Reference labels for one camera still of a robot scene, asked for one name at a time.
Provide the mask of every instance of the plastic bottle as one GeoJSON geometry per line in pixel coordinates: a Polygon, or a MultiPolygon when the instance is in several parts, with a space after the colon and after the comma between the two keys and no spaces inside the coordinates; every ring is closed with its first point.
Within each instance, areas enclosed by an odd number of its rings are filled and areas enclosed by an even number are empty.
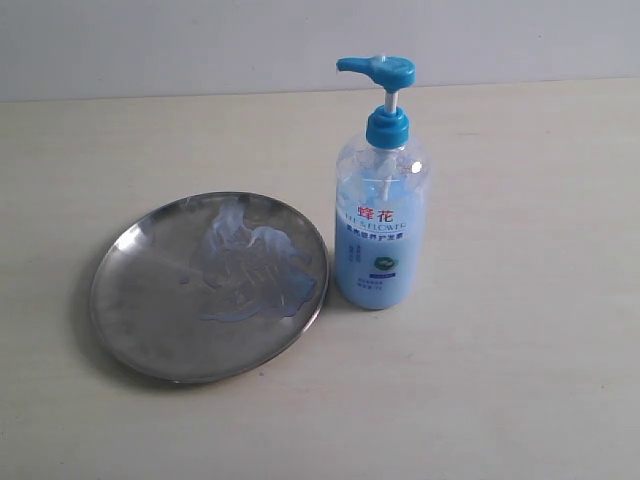
{"type": "Polygon", "coordinates": [[[350,302],[369,309],[400,303],[410,292],[426,224],[429,164],[398,90],[415,82],[400,57],[343,58],[339,71],[367,75],[386,90],[385,104],[337,161],[335,275],[350,302]]]}

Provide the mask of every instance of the table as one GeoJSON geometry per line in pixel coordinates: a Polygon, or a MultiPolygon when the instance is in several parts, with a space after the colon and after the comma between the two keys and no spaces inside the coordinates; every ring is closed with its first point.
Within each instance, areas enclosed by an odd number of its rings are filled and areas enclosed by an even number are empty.
{"type": "Polygon", "coordinates": [[[0,104],[0,478],[640,478],[640,79],[415,88],[411,297],[334,290],[262,368],[180,388],[96,346],[92,274],[147,211],[247,190],[333,247],[380,90],[0,104]]]}

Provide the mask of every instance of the round plate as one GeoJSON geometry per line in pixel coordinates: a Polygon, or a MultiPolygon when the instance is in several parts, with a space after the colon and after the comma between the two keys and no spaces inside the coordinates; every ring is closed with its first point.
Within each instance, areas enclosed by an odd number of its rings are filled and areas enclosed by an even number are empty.
{"type": "Polygon", "coordinates": [[[318,315],[329,279],[313,224],[272,198],[209,193],[136,222],[96,272],[91,316],[119,360],[210,382],[275,357],[318,315]]]}

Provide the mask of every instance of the stainless steel plate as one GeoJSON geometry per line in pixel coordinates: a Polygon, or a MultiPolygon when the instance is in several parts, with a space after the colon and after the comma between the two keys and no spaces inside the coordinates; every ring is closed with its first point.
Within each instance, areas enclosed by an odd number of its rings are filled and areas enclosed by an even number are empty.
{"type": "Polygon", "coordinates": [[[145,374],[209,382],[275,357],[320,311],[322,237],[301,213],[247,193],[166,205],[100,264],[91,315],[105,347],[145,374]]]}

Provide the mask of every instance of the green logo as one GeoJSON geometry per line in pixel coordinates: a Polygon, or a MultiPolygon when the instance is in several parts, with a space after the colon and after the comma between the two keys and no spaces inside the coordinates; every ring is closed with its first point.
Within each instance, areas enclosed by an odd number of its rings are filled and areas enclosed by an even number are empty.
{"type": "Polygon", "coordinates": [[[378,257],[373,263],[378,270],[386,272],[396,266],[396,261],[391,257],[378,257]]]}

